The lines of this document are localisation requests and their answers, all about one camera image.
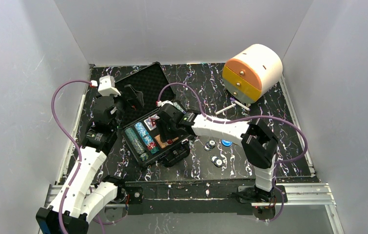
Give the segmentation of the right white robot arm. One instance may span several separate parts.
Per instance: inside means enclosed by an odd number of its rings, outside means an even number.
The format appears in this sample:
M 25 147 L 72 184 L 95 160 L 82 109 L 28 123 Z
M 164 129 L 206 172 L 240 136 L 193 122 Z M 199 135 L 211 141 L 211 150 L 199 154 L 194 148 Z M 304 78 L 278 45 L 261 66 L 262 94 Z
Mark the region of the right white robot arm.
M 255 185 L 248 192 L 237 192 L 236 195 L 244 201 L 276 204 L 275 154 L 279 141 L 263 120 L 235 121 L 203 115 L 196 110 L 182 112 L 170 101 L 157 101 L 156 105 L 158 118 L 155 124 L 162 140 L 183 135 L 206 136 L 241 146 L 254 168 Z

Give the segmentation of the red triangle card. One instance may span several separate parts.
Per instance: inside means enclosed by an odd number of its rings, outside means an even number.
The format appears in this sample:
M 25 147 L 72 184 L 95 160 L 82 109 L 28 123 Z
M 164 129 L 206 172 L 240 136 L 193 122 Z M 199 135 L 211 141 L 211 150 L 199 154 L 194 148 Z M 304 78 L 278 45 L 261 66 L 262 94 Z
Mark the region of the red triangle card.
M 151 127 L 153 127 L 153 128 L 156 127 L 156 120 L 157 119 L 159 119 L 159 116 L 157 114 L 154 114 L 154 115 L 149 117 L 149 123 L 150 123 Z

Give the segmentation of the blue playing card deck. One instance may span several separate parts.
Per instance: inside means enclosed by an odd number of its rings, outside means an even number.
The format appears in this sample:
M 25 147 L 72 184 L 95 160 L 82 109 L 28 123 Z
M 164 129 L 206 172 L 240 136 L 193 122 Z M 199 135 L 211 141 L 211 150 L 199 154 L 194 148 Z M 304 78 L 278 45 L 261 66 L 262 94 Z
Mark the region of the blue playing card deck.
M 156 128 L 156 118 L 149 117 L 144 120 L 149 131 L 152 131 Z

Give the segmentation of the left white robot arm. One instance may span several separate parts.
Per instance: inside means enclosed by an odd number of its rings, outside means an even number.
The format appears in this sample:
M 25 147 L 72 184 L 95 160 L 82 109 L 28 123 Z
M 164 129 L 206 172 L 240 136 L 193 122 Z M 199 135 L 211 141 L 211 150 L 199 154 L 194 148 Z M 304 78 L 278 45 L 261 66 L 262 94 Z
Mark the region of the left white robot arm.
M 107 204 L 119 201 L 125 203 L 126 209 L 129 208 L 130 195 L 123 179 L 108 175 L 94 188 L 92 181 L 116 141 L 118 119 L 125 107 L 136 109 L 144 106 L 143 93 L 131 85 L 125 85 L 120 91 L 112 82 L 89 81 L 87 84 L 98 89 L 97 109 L 101 114 L 82 145 L 78 145 L 64 129 L 56 114 L 55 100 L 65 85 L 58 87 L 52 96 L 53 118 L 75 146 L 78 157 L 58 194 L 36 214 L 43 234 L 85 234 L 91 221 L 101 222 L 98 214 Z

